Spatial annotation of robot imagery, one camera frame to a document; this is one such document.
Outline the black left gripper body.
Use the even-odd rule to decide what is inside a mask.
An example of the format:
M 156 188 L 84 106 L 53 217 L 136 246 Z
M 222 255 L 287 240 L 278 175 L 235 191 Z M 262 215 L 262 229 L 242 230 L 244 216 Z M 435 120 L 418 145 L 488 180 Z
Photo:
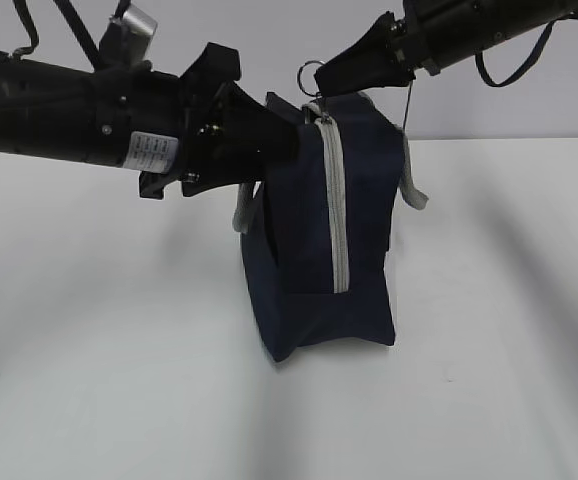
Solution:
M 227 168 L 219 157 L 228 145 L 227 97 L 241 76 L 239 52 L 210 42 L 178 78 L 176 156 L 166 172 L 140 174 L 142 198 L 162 199 L 166 187 L 175 182 L 185 197 L 228 183 Z

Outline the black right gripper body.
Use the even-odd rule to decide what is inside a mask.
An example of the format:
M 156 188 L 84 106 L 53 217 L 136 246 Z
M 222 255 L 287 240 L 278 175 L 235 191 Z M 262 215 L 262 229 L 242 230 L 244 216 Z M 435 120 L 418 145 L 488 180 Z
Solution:
M 387 69 L 382 85 L 409 85 L 420 69 L 431 76 L 441 72 L 429 40 L 431 22 L 440 12 L 441 9 L 407 9 L 401 18 L 392 11 L 385 12 Z

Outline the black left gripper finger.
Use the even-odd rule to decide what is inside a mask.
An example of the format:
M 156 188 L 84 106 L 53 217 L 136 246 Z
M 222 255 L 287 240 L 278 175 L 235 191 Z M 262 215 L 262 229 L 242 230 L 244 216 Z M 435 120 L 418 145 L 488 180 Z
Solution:
M 236 83 L 225 87 L 208 123 L 208 180 L 233 185 L 262 179 L 275 165 L 292 163 L 297 127 L 250 97 Z

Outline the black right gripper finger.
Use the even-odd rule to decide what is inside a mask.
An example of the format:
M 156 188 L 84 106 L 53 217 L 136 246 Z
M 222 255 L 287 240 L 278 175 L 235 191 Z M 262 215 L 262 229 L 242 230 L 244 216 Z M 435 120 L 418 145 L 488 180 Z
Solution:
M 319 93 L 340 96 L 370 88 L 407 87 L 415 74 L 394 48 L 394 40 L 405 33 L 406 22 L 393 12 L 379 16 L 357 42 L 316 70 Z

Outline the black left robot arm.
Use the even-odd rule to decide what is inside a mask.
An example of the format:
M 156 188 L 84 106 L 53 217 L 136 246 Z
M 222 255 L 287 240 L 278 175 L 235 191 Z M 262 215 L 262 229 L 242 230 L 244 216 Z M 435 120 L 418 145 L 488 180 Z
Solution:
M 143 61 L 97 72 L 0 51 L 0 152 L 135 170 L 160 200 L 262 180 L 298 153 L 296 127 L 239 86 L 235 49 L 208 44 L 181 75 Z

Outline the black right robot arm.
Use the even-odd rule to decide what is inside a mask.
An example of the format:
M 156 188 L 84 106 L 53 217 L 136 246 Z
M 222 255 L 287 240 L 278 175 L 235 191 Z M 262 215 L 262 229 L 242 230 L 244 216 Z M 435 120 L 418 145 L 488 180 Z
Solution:
M 555 24 L 578 20 L 578 1 L 404 1 L 403 16 L 380 15 L 352 46 L 315 72 L 319 93 L 339 96 L 379 87 L 406 87 L 416 72 L 431 76 L 473 58 L 483 81 L 502 88 L 521 78 L 539 59 Z M 509 78 L 494 81 L 483 53 L 541 27 L 529 57 Z

